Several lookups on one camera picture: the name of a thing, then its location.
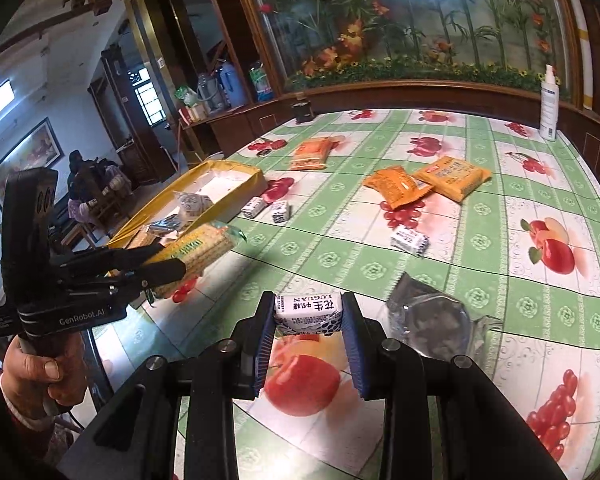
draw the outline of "orange snack bag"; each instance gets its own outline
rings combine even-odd
[[[491,177],[491,171],[445,155],[433,164],[420,168],[414,176],[431,184],[436,192],[455,202],[462,202],[469,193]]]
[[[323,170],[327,167],[324,163],[331,151],[330,137],[314,137],[305,140],[298,146],[291,160],[289,169],[299,170]]]
[[[391,209],[415,202],[433,189],[426,182],[408,175],[402,166],[378,170],[363,180],[362,184],[380,193]]]

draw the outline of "green checkered tablecloth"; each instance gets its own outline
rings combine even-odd
[[[289,172],[294,149],[317,136],[342,136],[327,168]],[[99,329],[114,387],[151,354],[195,356],[228,337],[264,290],[350,290],[365,316],[388,330],[383,301],[406,270],[463,301],[472,317],[503,320],[504,331],[488,338],[484,370],[523,417],[572,370],[576,411],[558,464],[578,480],[600,464],[600,185],[564,137],[544,142],[533,128],[499,120],[394,109],[290,121],[266,138],[287,144],[264,156],[245,147],[230,158],[261,168],[267,180],[292,177],[291,218],[273,224],[268,210],[235,218],[247,241],[209,267],[186,302],[129,309]],[[438,194],[424,199],[414,219],[430,247],[417,258],[389,245],[382,199],[362,180],[392,165],[413,172],[442,155],[493,177],[461,205]],[[543,223],[551,240],[536,232]],[[536,244],[546,254],[534,264]],[[352,396],[346,365],[339,371],[338,393],[315,415],[285,415],[266,395],[235,402],[240,478],[376,478],[383,403]]]

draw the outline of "spray bottle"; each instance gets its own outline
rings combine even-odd
[[[554,67],[546,66],[542,82],[540,105],[540,136],[545,140],[555,140],[558,123],[559,88],[555,83]]]

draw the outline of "glass display case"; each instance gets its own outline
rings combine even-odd
[[[568,93],[559,0],[255,0],[287,91],[387,79]]]

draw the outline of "picture frame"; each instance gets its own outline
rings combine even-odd
[[[49,118],[27,132],[0,160],[0,210],[7,177],[30,168],[49,168],[64,156]]]

